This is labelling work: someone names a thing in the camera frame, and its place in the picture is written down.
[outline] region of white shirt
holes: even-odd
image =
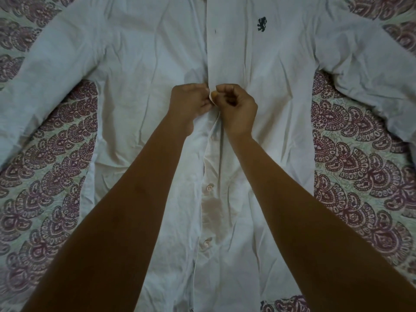
[[[0,93],[0,164],[82,77],[95,81],[83,217],[143,148],[174,85],[238,83],[259,106],[255,140],[312,193],[318,68],[415,141],[416,59],[341,0],[76,0]],[[297,294],[214,109],[185,141],[137,311],[256,311]]]

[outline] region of forearm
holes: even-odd
[[[133,311],[186,135],[165,118],[64,244],[24,311]]]
[[[415,290],[364,239],[290,178],[251,137],[233,149],[274,240],[314,311],[409,308]]]

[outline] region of bed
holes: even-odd
[[[74,0],[0,0],[0,89],[42,28]],[[346,0],[416,54],[416,0]],[[0,174],[0,311],[18,311],[78,224],[97,131],[97,92],[81,81]],[[416,286],[416,173],[408,145],[317,72],[312,95],[315,197]],[[309,311],[303,296],[259,302]]]

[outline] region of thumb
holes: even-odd
[[[212,100],[214,101],[214,104],[220,110],[222,110],[222,109],[224,109],[224,108],[226,108],[226,107],[229,106],[229,104],[226,101],[225,94],[218,93],[217,91],[212,91],[211,92],[211,97],[212,97]]]

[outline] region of embroidered logo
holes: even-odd
[[[264,32],[264,30],[266,29],[266,23],[267,23],[266,17],[262,17],[261,19],[259,19],[259,23],[257,24],[257,27],[258,27],[257,30]]]

